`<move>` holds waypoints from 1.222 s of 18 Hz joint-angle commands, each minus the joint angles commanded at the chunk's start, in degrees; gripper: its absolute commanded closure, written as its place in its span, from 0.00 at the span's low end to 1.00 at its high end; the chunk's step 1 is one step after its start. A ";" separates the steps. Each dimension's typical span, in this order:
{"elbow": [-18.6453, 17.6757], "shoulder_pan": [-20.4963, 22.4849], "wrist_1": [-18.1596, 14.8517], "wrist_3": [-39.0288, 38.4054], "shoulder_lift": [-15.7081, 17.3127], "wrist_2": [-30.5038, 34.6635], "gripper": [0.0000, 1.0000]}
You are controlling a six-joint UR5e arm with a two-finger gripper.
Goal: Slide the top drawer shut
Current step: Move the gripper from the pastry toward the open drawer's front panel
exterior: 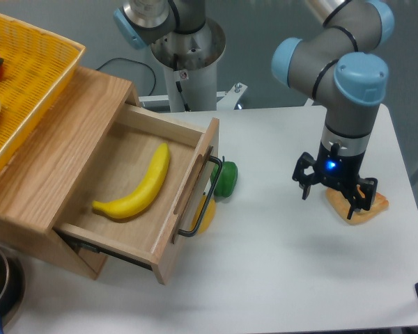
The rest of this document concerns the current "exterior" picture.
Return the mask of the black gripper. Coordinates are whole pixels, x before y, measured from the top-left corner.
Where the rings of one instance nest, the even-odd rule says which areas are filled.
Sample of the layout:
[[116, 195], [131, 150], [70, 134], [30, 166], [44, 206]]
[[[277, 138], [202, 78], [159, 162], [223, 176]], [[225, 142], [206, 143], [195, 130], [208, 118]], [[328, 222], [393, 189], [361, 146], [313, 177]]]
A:
[[350, 204], [346, 216], [350, 220], [356, 211], [370, 210], [376, 198], [378, 180], [360, 177], [364, 152], [347, 157], [339, 153], [339, 148], [338, 143], [329, 150], [320, 144], [316, 159], [307, 152], [302, 153], [292, 179], [299, 183], [303, 200], [308, 198], [311, 186], [315, 184], [339, 191]]

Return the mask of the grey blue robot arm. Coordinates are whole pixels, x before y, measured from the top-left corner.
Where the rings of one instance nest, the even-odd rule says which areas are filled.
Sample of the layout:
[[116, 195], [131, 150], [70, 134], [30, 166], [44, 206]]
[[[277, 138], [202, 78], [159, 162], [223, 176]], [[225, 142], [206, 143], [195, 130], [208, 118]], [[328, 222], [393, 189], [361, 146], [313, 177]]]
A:
[[308, 1], [323, 25], [315, 38], [284, 40], [271, 61], [274, 77], [326, 110], [316, 157], [303, 153], [293, 179], [307, 197], [322, 184], [336, 212], [351, 223], [373, 218], [387, 202], [376, 178], [360, 167], [381, 102], [389, 68], [374, 49], [394, 30], [394, 15], [382, 1]]

